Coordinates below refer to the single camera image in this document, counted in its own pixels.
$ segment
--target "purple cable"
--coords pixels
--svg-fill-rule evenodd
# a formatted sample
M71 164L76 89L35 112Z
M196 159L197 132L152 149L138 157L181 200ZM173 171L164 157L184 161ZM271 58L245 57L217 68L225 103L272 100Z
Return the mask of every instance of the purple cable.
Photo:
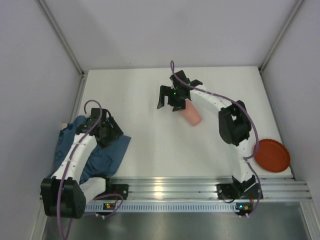
M119 197L119 198L121 198L121 202L109 215L106 215L105 218L109 218L112 215L114 215L116 213L116 211L118 211L118 209L121 207L122 203L124 202L124 197L118 193L111 193L111 194L105 194L102 196L97 196L93 200L99 200L99 199L104 199L104 198L109 198L109 197Z
M64 182L65 182L65 177L66 177L68 169L69 169L70 161L71 161L72 157L74 156L75 151L77 150L79 144L99 124L99 122L101 120L101 117L102 117L102 106L98 101L93 100L93 99L92 100L88 100L84 104L84 113L87 114L86 106L90 102L94 102L94 103L98 104L98 106L100 108L100 115L99 115L98 119L96 120L96 122L92 125L92 127L80 138L79 142L72 149L72 151L70 153L70 156L69 156L69 161L66 162L66 166L64 168L64 171L63 171L63 174L62 174L62 179L60 181L59 189L58 189L58 196L57 196L57 201L56 201L56 218L57 218L57 222L58 222L59 233L60 233L60 235L61 235L63 240L66 240L68 238L69 232L70 232L70 228L71 228L71 223L72 223L72 219L71 219L70 222L69 222L69 226L68 226L68 230L67 230L66 236L65 236L64 235L64 230L63 230L63 227L62 227L62 223L61 223L61 195L62 195L62 188L63 188Z
M253 174L255 175L257 181L258 181L258 185L259 185L259 195L258 195L258 199L256 201L256 204L252 210L252 212L250 212L248 214L248 216L250 216L251 214L253 214L258 205L259 205L259 202L260 202L260 199L262 197L262 188L261 188L261 182L260 182L260 178L258 176L258 174L256 173L256 171L252 168L251 164L249 163L249 159L253 158L257 153L258 153L258 150L259 150L259 137L258 137L258 131L257 131L257 128L254 124L254 121L252 120L252 118L249 116L249 114L247 113L247 111L239 104L237 103L236 101L228 98L227 96L223 96L223 95L220 95L220 94L216 94L216 93L213 93L213 92L210 92L210 91L205 91L203 89L200 89L200 88L197 88L197 87L194 87L194 86L191 86L187 83L185 83L184 81L182 81L176 74L175 74L175 62L173 60L171 60L170 62L170 68L171 68L171 71L172 71L172 74L174 75L174 77L183 85L185 85L186 87L190 88L190 89L193 89L193 90L197 90L199 92L202 92L202 93L205 93L205 94L209 94L209 95L213 95L213 96L216 96L216 97L219 97L219 98L222 98L222 99L225 99L225 100L228 100L229 102L235 104L237 107L239 107L241 109L241 111L246 115L246 117L248 118L252 128L253 128L253 132L254 132L254 136L255 136L255 151L252 155L250 156L245 156L243 157L243 159L246 161L246 163L248 164L250 170L253 172Z

